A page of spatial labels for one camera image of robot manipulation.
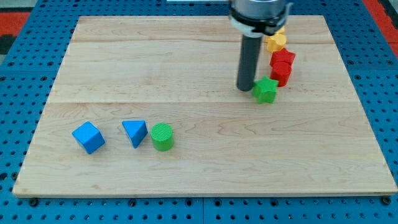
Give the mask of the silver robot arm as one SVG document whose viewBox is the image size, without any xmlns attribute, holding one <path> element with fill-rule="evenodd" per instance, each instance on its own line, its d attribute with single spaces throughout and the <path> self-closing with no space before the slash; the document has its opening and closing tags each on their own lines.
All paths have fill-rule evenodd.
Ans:
<svg viewBox="0 0 398 224">
<path fill-rule="evenodd" d="M 242 33 L 236 86 L 252 90 L 262 38 L 274 35 L 287 22 L 293 4 L 285 0 L 232 0 L 231 25 Z"/>
</svg>

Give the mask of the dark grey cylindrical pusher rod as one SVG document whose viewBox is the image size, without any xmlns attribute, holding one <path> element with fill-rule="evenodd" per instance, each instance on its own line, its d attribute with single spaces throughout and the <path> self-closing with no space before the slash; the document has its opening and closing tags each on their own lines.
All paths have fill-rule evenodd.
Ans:
<svg viewBox="0 0 398 224">
<path fill-rule="evenodd" d="M 242 36 L 236 79 L 236 86 L 241 91 L 250 91 L 254 86 L 261 45 L 262 37 Z"/>
</svg>

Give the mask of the yellow block behind arm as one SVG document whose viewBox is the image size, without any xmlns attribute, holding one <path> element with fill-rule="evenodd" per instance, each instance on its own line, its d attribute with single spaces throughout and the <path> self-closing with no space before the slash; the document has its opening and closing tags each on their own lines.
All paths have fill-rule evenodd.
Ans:
<svg viewBox="0 0 398 224">
<path fill-rule="evenodd" d="M 276 34 L 284 35 L 284 34 L 285 34 L 285 26 L 282 26 L 282 27 L 276 32 Z"/>
</svg>

